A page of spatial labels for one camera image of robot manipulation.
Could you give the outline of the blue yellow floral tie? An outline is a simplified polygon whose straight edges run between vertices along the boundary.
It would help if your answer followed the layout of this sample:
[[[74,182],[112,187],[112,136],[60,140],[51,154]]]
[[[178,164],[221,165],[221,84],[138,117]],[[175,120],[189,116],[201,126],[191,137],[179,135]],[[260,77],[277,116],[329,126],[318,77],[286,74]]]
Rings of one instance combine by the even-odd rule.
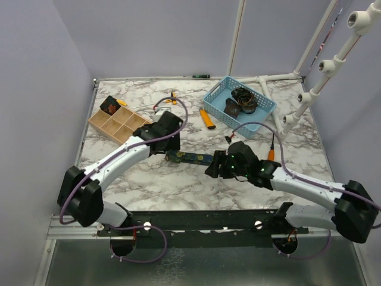
[[[213,156],[209,154],[186,153],[183,151],[167,151],[165,160],[173,163],[189,163],[209,166],[212,163]]]

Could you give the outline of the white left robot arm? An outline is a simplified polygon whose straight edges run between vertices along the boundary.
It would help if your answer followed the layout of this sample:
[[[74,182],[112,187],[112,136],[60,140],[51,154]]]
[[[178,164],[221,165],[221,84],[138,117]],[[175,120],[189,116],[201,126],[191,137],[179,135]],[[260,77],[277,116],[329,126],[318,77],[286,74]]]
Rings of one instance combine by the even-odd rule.
[[[180,150],[180,131],[186,121],[165,111],[157,122],[137,128],[116,150],[79,169],[69,168],[61,185],[57,203],[61,207],[60,222],[65,214],[82,227],[98,222],[111,225],[113,231],[125,235],[131,230],[130,213],[124,207],[105,202],[102,193],[125,171],[152,155]]]

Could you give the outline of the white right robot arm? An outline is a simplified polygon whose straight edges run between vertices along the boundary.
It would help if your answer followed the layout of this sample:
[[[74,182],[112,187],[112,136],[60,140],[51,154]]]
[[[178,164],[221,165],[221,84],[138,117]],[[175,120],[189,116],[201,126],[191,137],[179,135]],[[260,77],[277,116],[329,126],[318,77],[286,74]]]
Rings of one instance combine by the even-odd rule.
[[[226,151],[215,151],[205,174],[231,179],[244,177],[259,188],[287,192],[310,201],[310,206],[291,204],[274,217],[274,228],[281,233],[302,227],[339,232],[344,238],[364,244],[379,213],[365,188],[357,181],[347,184],[327,182],[289,171],[278,162],[260,160],[242,141]]]

